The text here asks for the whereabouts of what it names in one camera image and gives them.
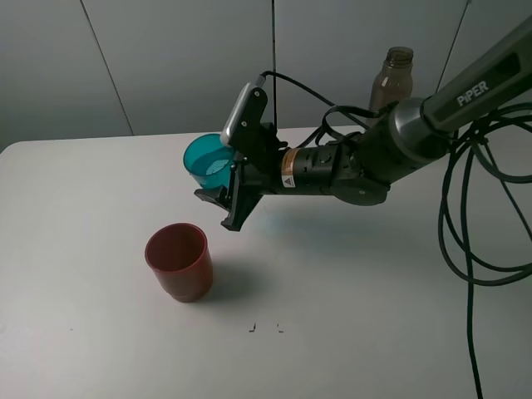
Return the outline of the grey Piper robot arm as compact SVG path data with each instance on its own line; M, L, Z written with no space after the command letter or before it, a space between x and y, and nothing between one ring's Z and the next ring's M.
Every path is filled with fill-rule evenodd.
M523 21L443 89L370 112L338 106L337 112L372 117L363 133L343 135L326 121L317 136L326 145L290 148L276 128L261 121L268 98L263 81L240 92L220 140L233 154L229 179L203 185L198 198L227 212L231 231L265 195L331 195L359 206L383 203L392 183L443 157L452 134L482 116L500 117L507 102L531 87L531 22Z

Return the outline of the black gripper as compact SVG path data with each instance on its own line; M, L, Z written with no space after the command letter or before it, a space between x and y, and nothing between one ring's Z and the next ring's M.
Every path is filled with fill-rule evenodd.
M194 195L220 208L229 208L221 225L240 231L263 195L332 195L366 198L368 180L355 168L352 148L329 144L276 151L273 166L261 172L247 160L232 165L229 191L225 186L200 188Z

